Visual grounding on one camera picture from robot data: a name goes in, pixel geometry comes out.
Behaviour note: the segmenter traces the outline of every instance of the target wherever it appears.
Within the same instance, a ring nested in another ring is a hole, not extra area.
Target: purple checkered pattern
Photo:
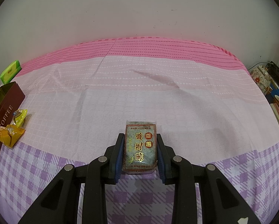
[[[17,223],[36,197],[60,169],[71,161],[40,151],[22,142],[0,153],[0,211],[13,212],[9,223]],[[222,161],[213,162],[255,211],[262,223],[269,223],[279,208],[279,143]],[[84,186],[82,185],[80,204]],[[117,185],[106,186],[107,218],[112,224],[170,224],[174,186],[165,186],[158,171],[146,175],[122,174]],[[199,223],[202,223],[197,188]],[[78,223],[81,223],[82,205]]]

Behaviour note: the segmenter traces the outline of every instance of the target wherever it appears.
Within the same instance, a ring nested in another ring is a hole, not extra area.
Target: wall
[[[279,8],[273,0],[5,0],[0,73],[15,59],[133,36],[215,44],[249,67],[279,61]]]

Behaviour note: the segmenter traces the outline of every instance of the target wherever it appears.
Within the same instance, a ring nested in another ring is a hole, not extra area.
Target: white sticker
[[[248,217],[240,218],[240,220],[237,221],[237,222],[238,222],[238,224],[247,224],[248,223]]]

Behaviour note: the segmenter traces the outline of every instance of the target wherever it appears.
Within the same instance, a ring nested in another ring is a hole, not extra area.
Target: metal screw
[[[180,156],[174,156],[173,160],[174,161],[182,161],[182,158]]]
[[[101,156],[101,157],[98,158],[98,161],[99,162],[105,162],[105,161],[107,161],[107,157],[106,156]]]
[[[72,166],[71,164],[67,164],[67,165],[64,167],[64,169],[65,169],[66,171],[70,171],[70,170],[72,170],[72,168],[73,168],[73,166]]]
[[[207,169],[209,169],[210,171],[214,171],[215,168],[216,168],[216,167],[215,167],[213,164],[209,164],[209,165],[207,166]]]

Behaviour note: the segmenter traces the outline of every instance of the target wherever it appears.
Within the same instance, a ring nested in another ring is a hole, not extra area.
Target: black cable
[[[259,63],[253,65],[251,68],[249,68],[249,69],[247,69],[247,70],[249,71],[250,69],[252,69],[252,68],[255,67],[256,65],[262,64],[262,63],[267,63],[267,64],[272,64],[272,65],[273,65],[273,63],[271,63],[271,62],[259,62]]]

